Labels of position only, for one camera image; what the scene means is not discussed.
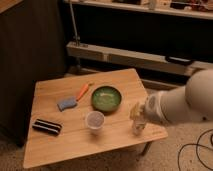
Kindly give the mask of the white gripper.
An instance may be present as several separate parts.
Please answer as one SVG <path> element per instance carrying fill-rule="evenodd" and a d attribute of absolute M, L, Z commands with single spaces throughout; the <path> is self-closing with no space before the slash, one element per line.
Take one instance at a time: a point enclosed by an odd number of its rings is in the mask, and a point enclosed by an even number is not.
<path fill-rule="evenodd" d="M 144 106 L 137 102 L 130 110 L 130 118 L 135 120 L 144 113 L 146 119 L 154 124 L 166 124 L 167 120 L 161 109 L 161 93 L 153 93 L 149 95 L 145 101 Z"/>

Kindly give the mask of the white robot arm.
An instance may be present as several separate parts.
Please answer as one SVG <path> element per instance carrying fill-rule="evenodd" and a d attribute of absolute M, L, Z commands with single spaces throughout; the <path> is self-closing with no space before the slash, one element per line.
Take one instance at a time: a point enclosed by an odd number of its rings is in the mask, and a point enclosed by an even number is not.
<path fill-rule="evenodd" d="M 213 121 L 213 69 L 193 74 L 185 86 L 149 95 L 130 110 L 132 120 L 159 125 Z"/>

